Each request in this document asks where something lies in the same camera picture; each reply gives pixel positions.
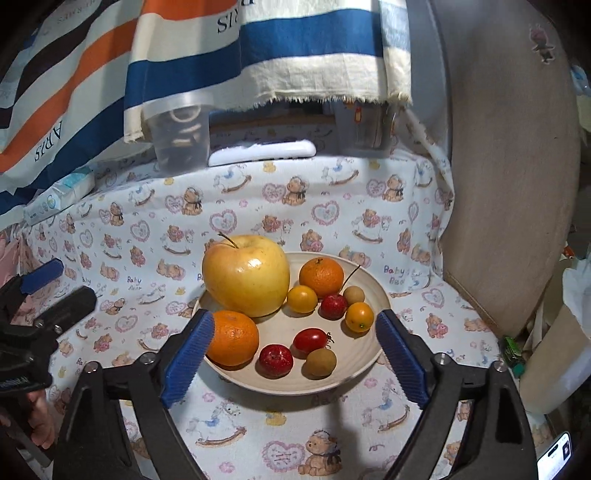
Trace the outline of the person's hand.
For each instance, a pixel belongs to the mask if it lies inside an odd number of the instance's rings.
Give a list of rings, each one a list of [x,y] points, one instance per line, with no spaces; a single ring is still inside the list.
[[[31,432],[29,438],[42,449],[50,448],[56,436],[55,424],[49,412],[46,390],[26,393],[24,396],[1,396],[1,424],[5,428],[12,426],[16,408],[20,407],[27,414],[27,424]]]

